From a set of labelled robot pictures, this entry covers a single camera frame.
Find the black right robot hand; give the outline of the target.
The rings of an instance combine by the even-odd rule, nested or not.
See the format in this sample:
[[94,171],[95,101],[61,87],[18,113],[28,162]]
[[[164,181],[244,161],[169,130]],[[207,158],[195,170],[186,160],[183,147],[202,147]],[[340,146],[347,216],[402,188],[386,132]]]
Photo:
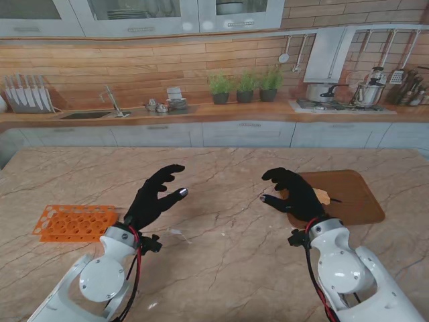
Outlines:
[[261,178],[272,181],[276,191],[288,191],[286,199],[263,195],[261,200],[265,204],[304,222],[326,215],[313,188],[299,174],[285,168],[273,168],[265,172]]

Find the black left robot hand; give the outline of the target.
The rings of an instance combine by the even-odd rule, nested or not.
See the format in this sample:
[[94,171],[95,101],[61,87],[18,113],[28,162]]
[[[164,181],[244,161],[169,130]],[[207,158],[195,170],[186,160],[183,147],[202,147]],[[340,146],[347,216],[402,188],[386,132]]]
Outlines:
[[183,172],[185,166],[171,164],[159,169],[138,190],[134,201],[124,216],[124,224],[139,231],[153,223],[163,212],[188,195],[188,189],[180,188],[162,198],[158,193],[166,192],[165,183],[174,181],[175,173]]

